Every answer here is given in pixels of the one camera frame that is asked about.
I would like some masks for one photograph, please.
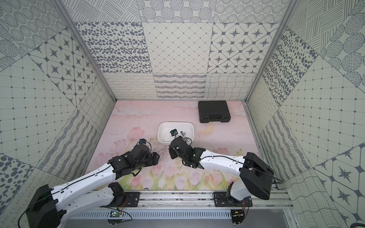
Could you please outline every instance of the white arm segment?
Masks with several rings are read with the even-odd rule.
[[[109,187],[85,194],[66,205],[64,210],[66,210],[67,213],[62,216],[61,223],[64,223],[67,219],[82,212],[94,209],[99,206],[108,205],[112,202],[113,198],[113,191]]]
[[[73,202],[75,199],[81,197],[82,195],[86,194],[87,192],[92,191],[93,189],[104,185],[109,184],[113,181],[115,181],[115,173],[113,173],[113,167],[110,164],[104,164],[98,169],[95,169],[94,171],[79,177],[75,180],[72,180],[70,182],[64,183],[62,185],[57,185],[53,187],[54,189],[51,191],[51,193],[55,193],[57,191],[60,191],[58,193],[55,193],[53,196],[53,199],[58,199],[58,203],[56,203],[57,211],[65,209],[65,207]]]
[[[217,154],[209,150],[204,151],[200,156],[200,165],[204,169],[217,169],[233,175],[240,175],[240,168],[242,168],[245,162],[243,156],[229,156],[223,154]],[[231,188],[231,196],[236,200],[243,200],[244,198],[252,195],[246,188],[243,181],[240,179],[238,182],[234,182]]]
[[[239,176],[239,171],[245,162],[243,156],[229,156],[223,154],[217,154],[209,150],[204,151],[200,156],[200,164],[204,169],[217,169],[233,175]]]

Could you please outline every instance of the white plastic bin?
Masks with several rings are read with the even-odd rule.
[[[157,139],[163,145],[170,145],[171,141],[174,139],[171,137],[170,131],[176,129],[180,135],[180,131],[185,132],[184,137],[191,138],[194,140],[194,126],[191,123],[185,122],[164,122],[158,128]]]

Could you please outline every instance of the vent grille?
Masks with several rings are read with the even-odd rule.
[[[186,209],[154,209],[154,210],[125,210],[133,219],[227,219],[231,218],[228,209],[186,210]],[[107,219],[111,210],[90,210],[74,216],[71,219]],[[126,219],[129,215],[122,213],[119,218]]]

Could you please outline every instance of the patterned wall panel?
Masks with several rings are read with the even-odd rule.
[[[142,22],[213,22],[216,0],[137,0]]]
[[[104,73],[151,73],[141,23],[76,23],[91,54]]]
[[[278,23],[214,23],[209,73],[257,73]]]
[[[320,56],[280,110],[313,164],[365,141],[365,93]]]
[[[365,93],[365,3],[359,3],[340,25],[321,55]]]
[[[301,227],[349,227],[313,169],[285,181]]]
[[[140,22],[136,0],[63,0],[75,22]]]
[[[119,100],[158,99],[153,74],[109,73],[104,76]]]
[[[211,23],[142,23],[153,73],[206,73]]]
[[[80,177],[99,137],[93,125],[76,110],[36,167],[69,181]]]
[[[26,181],[19,184],[19,189],[12,201],[8,202],[5,213],[0,215],[0,228],[17,228],[18,219],[20,215],[27,209],[29,202],[32,199],[35,191],[48,184],[50,187],[54,187],[67,181],[57,176],[33,168],[33,172],[29,172]],[[27,216],[22,216],[20,220],[20,227],[28,227]]]
[[[315,50],[286,28],[263,73],[276,104],[280,106],[317,57]]]
[[[288,27],[316,52],[321,52],[357,2],[300,0]]]
[[[244,100],[255,74],[207,74],[204,99]]]
[[[248,105],[257,131],[261,133],[278,109],[263,78],[258,81]]]
[[[217,0],[214,22],[281,21],[289,0]]]
[[[35,165],[76,107],[27,55],[0,80],[1,152]]]
[[[260,136],[278,178],[288,180],[312,168],[280,110],[276,111]]]
[[[50,0],[2,0],[1,9],[1,26],[25,53],[66,27]]]
[[[96,78],[85,98],[77,107],[94,128],[101,134],[114,107],[114,101],[105,90],[102,82]]]
[[[0,179],[1,191],[0,198],[0,218],[8,203],[16,196],[19,189],[26,182],[29,174],[34,167],[19,160],[13,159],[4,154],[0,154]]]
[[[23,48],[0,25],[0,71],[26,54]]]
[[[204,98],[207,74],[153,74],[159,99]]]
[[[31,51],[29,56],[75,106],[96,77],[67,28]]]
[[[347,226],[365,221],[365,143],[314,167]]]

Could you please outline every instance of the pink floral mat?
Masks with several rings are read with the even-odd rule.
[[[163,122],[189,122],[195,129],[192,147],[226,155],[252,152],[259,156],[242,103],[228,101],[227,104],[231,114],[229,123],[203,124],[199,122],[197,101],[117,101],[86,173],[132,150],[139,139],[145,138],[160,160],[156,166],[143,168],[136,177],[120,178],[118,182],[125,190],[227,189],[238,176],[183,166],[180,158],[170,158],[168,146],[157,139],[158,127]]]

